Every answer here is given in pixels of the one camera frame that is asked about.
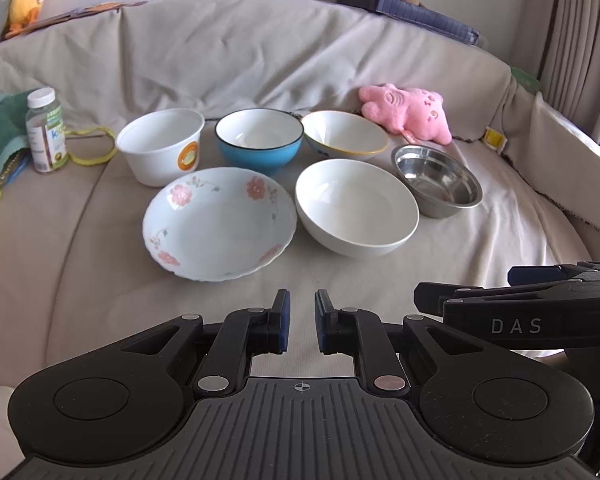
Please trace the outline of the green card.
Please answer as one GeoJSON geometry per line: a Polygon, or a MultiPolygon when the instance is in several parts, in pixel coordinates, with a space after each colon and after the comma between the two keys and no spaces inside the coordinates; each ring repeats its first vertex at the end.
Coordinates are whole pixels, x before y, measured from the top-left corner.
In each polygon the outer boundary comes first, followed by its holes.
{"type": "Polygon", "coordinates": [[[537,80],[535,77],[531,76],[524,70],[521,70],[518,67],[512,66],[510,68],[512,70],[512,75],[518,84],[521,85],[524,90],[531,94],[537,94],[541,91],[542,84],[541,81],[537,80]]]}

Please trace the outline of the vitamin gummy bottle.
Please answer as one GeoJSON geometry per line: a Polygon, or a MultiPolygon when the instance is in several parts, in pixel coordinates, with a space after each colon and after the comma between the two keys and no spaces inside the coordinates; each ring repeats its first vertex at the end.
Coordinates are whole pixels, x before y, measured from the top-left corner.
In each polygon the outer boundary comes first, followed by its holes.
{"type": "Polygon", "coordinates": [[[53,88],[27,95],[26,127],[34,169],[51,174],[68,162],[62,107],[53,88]]]}

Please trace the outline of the blue enamel bowl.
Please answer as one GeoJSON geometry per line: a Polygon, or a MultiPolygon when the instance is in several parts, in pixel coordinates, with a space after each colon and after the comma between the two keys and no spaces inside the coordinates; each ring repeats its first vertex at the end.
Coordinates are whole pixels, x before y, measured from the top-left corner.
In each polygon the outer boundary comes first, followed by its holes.
{"type": "Polygon", "coordinates": [[[275,174],[298,154],[304,129],[299,118],[282,110],[248,108],[222,117],[214,134],[230,166],[275,174]]]}

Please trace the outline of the yellow ribbon loop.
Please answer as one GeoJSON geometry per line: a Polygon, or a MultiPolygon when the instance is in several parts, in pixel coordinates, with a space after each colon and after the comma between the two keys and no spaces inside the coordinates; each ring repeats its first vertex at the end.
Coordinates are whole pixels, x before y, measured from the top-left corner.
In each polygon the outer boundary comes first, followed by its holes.
{"type": "Polygon", "coordinates": [[[66,131],[70,162],[82,167],[106,165],[117,154],[116,134],[104,126],[66,131]]]}

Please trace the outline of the white plastic tub bowl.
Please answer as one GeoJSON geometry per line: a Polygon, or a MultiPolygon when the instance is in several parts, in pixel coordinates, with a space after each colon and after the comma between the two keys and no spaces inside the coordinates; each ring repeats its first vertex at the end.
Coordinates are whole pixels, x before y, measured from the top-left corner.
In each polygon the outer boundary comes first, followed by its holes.
{"type": "Polygon", "coordinates": [[[116,137],[116,147],[140,184],[162,188],[197,169],[205,124],[196,110],[158,110],[127,124],[116,137]]]}

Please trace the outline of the floral white plate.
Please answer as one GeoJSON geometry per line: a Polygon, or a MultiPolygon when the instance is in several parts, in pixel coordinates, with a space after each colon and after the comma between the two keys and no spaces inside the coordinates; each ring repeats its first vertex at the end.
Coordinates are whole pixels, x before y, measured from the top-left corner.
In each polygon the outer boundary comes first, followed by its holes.
{"type": "Polygon", "coordinates": [[[143,241],[164,270],[217,283],[270,264],[296,229],[294,201],[275,180],[218,167],[186,174],[159,191],[144,214],[143,241]]]}

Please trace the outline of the navy blue book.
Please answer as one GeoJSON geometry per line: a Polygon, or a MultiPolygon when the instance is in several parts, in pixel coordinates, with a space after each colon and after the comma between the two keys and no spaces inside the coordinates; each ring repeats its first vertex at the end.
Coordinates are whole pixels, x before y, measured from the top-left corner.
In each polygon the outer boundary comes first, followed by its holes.
{"type": "Polygon", "coordinates": [[[337,2],[436,32],[462,44],[476,46],[479,42],[478,30],[436,11],[402,0],[337,0],[337,2]]]}

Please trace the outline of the white bowl yellow rim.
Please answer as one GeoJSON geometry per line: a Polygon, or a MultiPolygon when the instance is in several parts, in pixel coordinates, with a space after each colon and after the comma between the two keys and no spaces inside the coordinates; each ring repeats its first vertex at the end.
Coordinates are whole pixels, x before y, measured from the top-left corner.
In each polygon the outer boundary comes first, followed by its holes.
{"type": "Polygon", "coordinates": [[[301,119],[310,148],[325,158],[365,162],[381,154],[389,144],[383,128],[362,116],[341,110],[318,110],[301,119]]]}

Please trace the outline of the pink plush toy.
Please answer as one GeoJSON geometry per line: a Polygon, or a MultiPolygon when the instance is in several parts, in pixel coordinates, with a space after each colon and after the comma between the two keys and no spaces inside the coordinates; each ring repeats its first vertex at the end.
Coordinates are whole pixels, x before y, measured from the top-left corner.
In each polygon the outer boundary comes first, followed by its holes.
{"type": "Polygon", "coordinates": [[[438,92],[382,84],[359,88],[358,98],[366,119],[388,133],[403,136],[408,143],[434,142],[445,146],[452,142],[444,99],[438,92]]]}

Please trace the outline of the small yellow white object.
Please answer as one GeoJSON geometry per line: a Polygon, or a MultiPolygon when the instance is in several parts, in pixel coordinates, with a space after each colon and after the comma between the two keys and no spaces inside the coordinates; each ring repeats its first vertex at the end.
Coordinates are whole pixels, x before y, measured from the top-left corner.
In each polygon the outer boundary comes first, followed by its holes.
{"type": "Polygon", "coordinates": [[[486,128],[481,141],[487,148],[490,148],[491,151],[494,151],[499,155],[503,153],[507,144],[506,136],[491,127],[486,128]]]}

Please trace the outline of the green towel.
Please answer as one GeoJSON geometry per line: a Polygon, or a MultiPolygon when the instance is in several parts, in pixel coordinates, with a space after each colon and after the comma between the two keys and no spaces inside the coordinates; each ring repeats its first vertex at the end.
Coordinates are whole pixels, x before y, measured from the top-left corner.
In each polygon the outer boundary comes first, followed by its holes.
{"type": "Polygon", "coordinates": [[[13,154],[29,147],[27,96],[27,91],[0,95],[0,174],[13,154]]]}

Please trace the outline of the stainless steel bowl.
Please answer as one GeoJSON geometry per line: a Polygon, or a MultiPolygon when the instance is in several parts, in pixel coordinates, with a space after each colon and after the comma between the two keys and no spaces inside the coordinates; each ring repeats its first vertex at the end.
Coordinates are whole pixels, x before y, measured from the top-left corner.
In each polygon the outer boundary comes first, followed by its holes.
{"type": "Polygon", "coordinates": [[[482,186],[475,175],[442,151],[408,144],[395,148],[391,159],[396,175],[429,218],[450,218],[482,202],[482,186]]]}

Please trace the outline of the plain white ceramic bowl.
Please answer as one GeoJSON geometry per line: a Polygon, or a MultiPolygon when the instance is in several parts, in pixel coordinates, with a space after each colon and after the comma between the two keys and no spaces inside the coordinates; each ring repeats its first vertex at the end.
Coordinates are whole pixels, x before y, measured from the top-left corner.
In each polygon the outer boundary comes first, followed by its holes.
{"type": "Polygon", "coordinates": [[[298,177],[294,199],[314,240],[350,258],[388,255],[419,225],[413,194],[398,178],[368,162],[316,162],[298,177]]]}

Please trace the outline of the beige sofa cover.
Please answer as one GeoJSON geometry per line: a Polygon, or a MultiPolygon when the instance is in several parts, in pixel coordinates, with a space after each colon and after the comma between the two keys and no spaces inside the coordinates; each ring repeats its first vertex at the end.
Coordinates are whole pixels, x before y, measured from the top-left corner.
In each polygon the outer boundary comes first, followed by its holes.
{"type": "Polygon", "coordinates": [[[358,108],[366,84],[439,92],[478,177],[481,204],[424,219],[380,258],[341,257],[298,230],[255,274],[196,283],[164,270],[142,237],[151,188],[117,156],[48,176],[24,170],[0,200],[0,386],[182,313],[217,321],[291,293],[289,349],[259,375],[347,375],[318,353],[313,295],[399,322],[421,281],[501,286],[518,264],[600,260],[600,148],[525,92],[481,49],[368,13],[308,0],[176,0],[57,25],[0,44],[0,95],[49,86],[77,127],[121,129],[154,110],[216,119],[249,107],[358,108]],[[507,138],[501,155],[481,141],[507,138]]]}

